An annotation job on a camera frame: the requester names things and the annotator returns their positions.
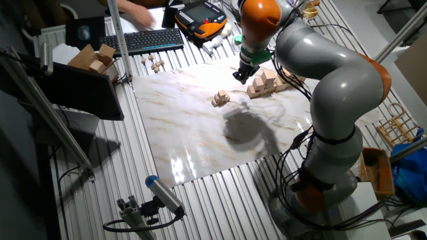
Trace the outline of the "person's bare hand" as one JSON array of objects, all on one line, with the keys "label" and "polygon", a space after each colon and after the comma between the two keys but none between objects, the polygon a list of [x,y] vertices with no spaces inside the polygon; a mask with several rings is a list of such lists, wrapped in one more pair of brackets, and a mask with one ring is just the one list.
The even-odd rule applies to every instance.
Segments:
[{"label": "person's bare hand", "polygon": [[134,5],[133,7],[130,7],[128,13],[144,27],[152,28],[155,24],[151,13],[141,5]]}]

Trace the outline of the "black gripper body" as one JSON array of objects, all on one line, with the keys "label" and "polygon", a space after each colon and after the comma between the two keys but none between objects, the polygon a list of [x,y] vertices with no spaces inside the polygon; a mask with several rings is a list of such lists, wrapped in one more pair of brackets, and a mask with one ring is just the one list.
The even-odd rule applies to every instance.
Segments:
[{"label": "black gripper body", "polygon": [[259,65],[252,66],[250,63],[240,61],[240,67],[238,71],[241,73],[241,75],[247,75],[251,77],[258,71],[259,68]]}]

